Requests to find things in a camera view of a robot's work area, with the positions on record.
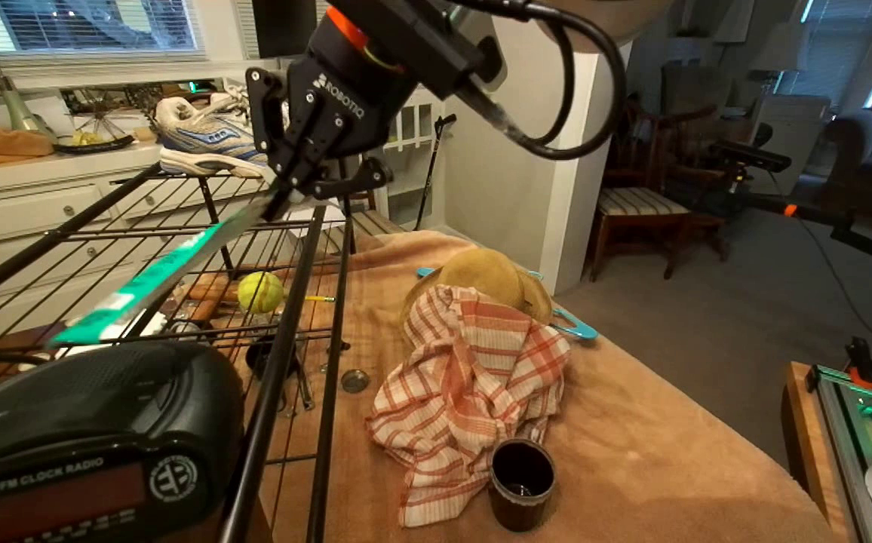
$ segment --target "clock radio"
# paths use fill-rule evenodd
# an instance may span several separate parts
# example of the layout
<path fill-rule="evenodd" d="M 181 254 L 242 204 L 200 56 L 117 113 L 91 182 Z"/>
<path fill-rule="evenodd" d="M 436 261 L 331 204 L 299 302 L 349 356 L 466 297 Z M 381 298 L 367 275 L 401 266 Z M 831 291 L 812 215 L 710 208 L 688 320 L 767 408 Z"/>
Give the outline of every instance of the clock radio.
<path fill-rule="evenodd" d="M 157 541 L 209 520 L 242 451 L 215 347 L 135 341 L 0 382 L 0 543 Z"/>

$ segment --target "red striped cloth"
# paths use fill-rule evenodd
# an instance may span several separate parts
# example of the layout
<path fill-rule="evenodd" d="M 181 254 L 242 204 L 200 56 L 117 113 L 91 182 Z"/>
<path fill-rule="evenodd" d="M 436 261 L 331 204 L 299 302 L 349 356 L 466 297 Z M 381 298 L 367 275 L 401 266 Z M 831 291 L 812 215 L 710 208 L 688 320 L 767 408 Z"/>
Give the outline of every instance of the red striped cloth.
<path fill-rule="evenodd" d="M 568 341 L 470 285 L 432 285 L 408 315 L 412 352 L 374 395 L 372 438 L 404 463 L 399 523 L 456 520 L 487 479 L 487 451 L 559 414 Z"/>

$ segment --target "wire rack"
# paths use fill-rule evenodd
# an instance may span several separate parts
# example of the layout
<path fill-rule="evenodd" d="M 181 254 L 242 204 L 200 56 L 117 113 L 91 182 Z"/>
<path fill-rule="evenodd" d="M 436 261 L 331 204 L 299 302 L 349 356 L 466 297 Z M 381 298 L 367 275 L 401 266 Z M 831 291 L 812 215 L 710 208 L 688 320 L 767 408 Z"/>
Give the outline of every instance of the wire rack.
<path fill-rule="evenodd" d="M 96 204 L 0 261 L 0 381 L 78 352 L 82 347 L 52 338 L 172 246 L 239 215 L 265 189 L 259 179 L 185 179 L 148 170 L 115 182 Z M 279 223 L 256 223 L 203 256 L 99 341 L 206 341 L 236 365 L 248 405 L 245 450 L 256 457 L 245 457 L 231 500 L 261 495 L 275 541 L 318 541 L 321 530 L 347 254 L 357 232 L 387 229 L 372 212 L 347 218 L 352 220 L 329 204 L 295 204 Z M 299 311 L 242 311 L 236 279 L 251 271 L 276 275 L 288 289 L 286 298 L 300 298 Z M 276 376 L 256 376 L 248 352 L 272 347 L 275 334 L 292 334 L 295 365 L 275 371 Z M 225 537 L 239 541 L 245 520 L 236 520 L 239 508 L 230 515 Z"/>

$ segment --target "wooden tabletop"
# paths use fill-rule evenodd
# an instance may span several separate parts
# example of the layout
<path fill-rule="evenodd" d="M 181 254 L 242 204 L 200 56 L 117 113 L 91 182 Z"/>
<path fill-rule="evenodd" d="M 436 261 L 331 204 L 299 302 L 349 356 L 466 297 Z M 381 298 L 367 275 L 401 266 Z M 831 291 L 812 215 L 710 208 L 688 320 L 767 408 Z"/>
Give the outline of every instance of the wooden tabletop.
<path fill-rule="evenodd" d="M 342 371 L 361 369 L 372 387 L 338 395 L 326 541 L 513 541 L 491 520 L 484 491 L 453 523 L 399 529 L 404 470 L 365 431 L 378 382 L 409 352 L 401 302 L 412 271 L 456 246 L 462 241 L 446 236 L 401 232 L 352 258 Z M 834 541 L 784 466 L 610 338 L 574 347 L 565 409 L 547 445 L 559 470 L 556 500 L 520 541 Z M 300 470 L 276 487 L 269 478 L 261 500 L 272 504 L 276 488 L 288 495 Z M 276 512 L 269 508 L 276 541 L 300 541 L 299 512 L 288 499 Z"/>
<path fill-rule="evenodd" d="M 806 387 L 812 365 L 789 361 L 784 387 L 786 451 L 806 491 L 824 511 L 837 541 L 858 541 L 834 451 L 827 435 L 818 395 Z"/>

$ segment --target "window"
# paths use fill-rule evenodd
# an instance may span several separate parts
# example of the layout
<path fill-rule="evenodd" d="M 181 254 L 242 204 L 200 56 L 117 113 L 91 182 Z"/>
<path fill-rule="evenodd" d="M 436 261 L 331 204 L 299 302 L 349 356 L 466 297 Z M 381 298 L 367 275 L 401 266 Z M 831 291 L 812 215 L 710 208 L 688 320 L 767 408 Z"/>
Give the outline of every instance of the window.
<path fill-rule="evenodd" d="M 812 0 L 801 23 L 801 63 L 784 76 L 781 93 L 830 95 L 837 104 L 872 46 L 872 0 Z"/>
<path fill-rule="evenodd" d="M 0 0 L 0 51 L 197 51 L 185 0 Z"/>

